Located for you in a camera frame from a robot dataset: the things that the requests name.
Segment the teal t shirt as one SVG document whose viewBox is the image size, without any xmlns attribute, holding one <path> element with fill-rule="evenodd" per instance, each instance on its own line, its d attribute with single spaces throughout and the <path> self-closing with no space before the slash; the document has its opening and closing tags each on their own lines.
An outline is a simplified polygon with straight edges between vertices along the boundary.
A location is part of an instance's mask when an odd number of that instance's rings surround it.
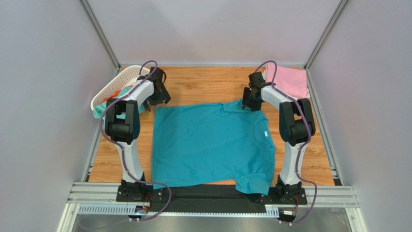
<svg viewBox="0 0 412 232">
<path fill-rule="evenodd" d="M 151 175 L 154 188 L 234 180 L 245 194 L 267 195 L 275 170 L 268 119 L 241 101 L 159 107 Z"/>
</svg>

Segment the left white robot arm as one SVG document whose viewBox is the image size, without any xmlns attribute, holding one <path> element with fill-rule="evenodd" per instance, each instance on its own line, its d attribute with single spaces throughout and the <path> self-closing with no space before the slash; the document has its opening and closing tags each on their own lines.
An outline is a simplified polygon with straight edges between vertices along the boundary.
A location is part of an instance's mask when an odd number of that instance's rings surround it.
<svg viewBox="0 0 412 232">
<path fill-rule="evenodd" d="M 118 190 L 122 197 L 143 197 L 147 193 L 148 182 L 145 181 L 137 150 L 141 129 L 139 108 L 145 104 L 154 106 L 171 100 L 164 86 L 166 78 L 162 69 L 152 67 L 149 74 L 139 75 L 130 90 L 106 102 L 101 128 L 120 155 L 123 177 Z"/>
</svg>

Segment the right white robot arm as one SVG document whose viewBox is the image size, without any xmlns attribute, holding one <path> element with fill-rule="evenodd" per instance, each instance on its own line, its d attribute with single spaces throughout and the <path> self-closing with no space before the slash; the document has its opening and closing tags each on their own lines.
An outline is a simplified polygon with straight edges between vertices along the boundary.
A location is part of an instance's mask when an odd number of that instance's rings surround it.
<svg viewBox="0 0 412 232">
<path fill-rule="evenodd" d="M 279 111 L 279 132 L 285 142 L 283 167 L 275 186 L 277 194 L 300 194 L 302 158 L 316 132 L 310 100 L 292 97 L 266 82 L 261 72 L 254 72 L 249 75 L 249 86 L 244 88 L 241 107 L 260 111 L 263 102 Z"/>
</svg>

